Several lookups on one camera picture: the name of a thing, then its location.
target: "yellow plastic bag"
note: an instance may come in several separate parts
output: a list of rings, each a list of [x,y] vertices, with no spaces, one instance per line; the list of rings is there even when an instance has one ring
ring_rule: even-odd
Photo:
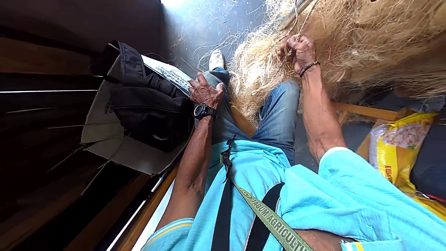
[[[417,192],[410,182],[410,171],[437,115],[415,113],[374,128],[370,132],[370,164],[402,192],[446,221],[446,207]]]

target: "light blue shirt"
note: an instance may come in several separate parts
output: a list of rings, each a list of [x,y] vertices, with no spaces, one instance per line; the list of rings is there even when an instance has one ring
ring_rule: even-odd
[[[212,146],[207,193],[195,219],[174,221],[142,250],[210,250],[226,172],[220,163],[225,142]],[[446,250],[446,223],[388,182],[367,161],[344,147],[329,149],[319,174],[290,166],[276,147],[238,140],[231,150],[234,183],[261,200],[284,182],[277,214],[294,229],[318,229],[357,240],[345,251]],[[243,250],[255,214],[232,188],[230,250]],[[272,234],[264,250],[281,251]]]

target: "hand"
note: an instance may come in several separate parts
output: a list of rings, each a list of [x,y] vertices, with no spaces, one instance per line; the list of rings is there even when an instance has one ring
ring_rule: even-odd
[[[192,87],[189,87],[190,99],[196,103],[204,103],[214,109],[217,109],[220,101],[223,99],[223,83],[219,83],[217,88],[211,87],[203,76],[203,73],[197,73],[198,83],[195,80],[189,80]]]
[[[291,50],[291,54],[287,60],[292,62],[294,69],[300,73],[303,67],[315,61],[316,46],[312,39],[305,36],[301,36],[299,41],[296,41],[296,39],[297,35],[282,39],[282,44],[277,55],[283,60],[286,56],[286,51]]]

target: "leg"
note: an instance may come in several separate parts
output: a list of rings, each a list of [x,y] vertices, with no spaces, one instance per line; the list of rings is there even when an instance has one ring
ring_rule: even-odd
[[[203,73],[203,75],[206,81],[214,88],[218,85],[218,83],[223,83],[225,90],[224,99],[217,108],[217,119],[214,121],[212,126],[212,145],[225,142],[231,139],[234,134],[236,140],[251,140],[235,125],[235,121],[231,115],[231,108],[226,93],[227,84],[229,82],[229,73],[223,68],[219,67],[213,71],[206,71]]]
[[[269,94],[260,110],[260,126],[252,139],[283,150],[294,165],[294,130],[300,88],[296,82],[279,84]]]

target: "gray floor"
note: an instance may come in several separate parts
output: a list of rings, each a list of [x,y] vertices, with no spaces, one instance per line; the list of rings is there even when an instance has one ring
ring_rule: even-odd
[[[194,78],[198,59],[227,37],[227,32],[244,32],[262,23],[262,0],[162,0],[168,50],[162,53],[168,63]],[[236,44],[222,49],[226,59],[232,57]],[[371,126],[351,123],[343,128],[347,146],[356,150]],[[297,118],[295,132],[296,163],[318,171],[318,165],[306,145],[308,142],[303,119]]]
[[[215,47],[213,45],[227,38],[229,31],[232,33],[249,31],[260,25],[264,18],[262,0],[162,0],[161,2],[164,5],[166,37],[169,45],[163,54],[170,64],[191,77],[196,76],[199,70],[198,58],[212,50]],[[236,44],[232,45],[232,50],[229,44],[222,49],[226,59],[232,57],[231,51],[235,49]]]

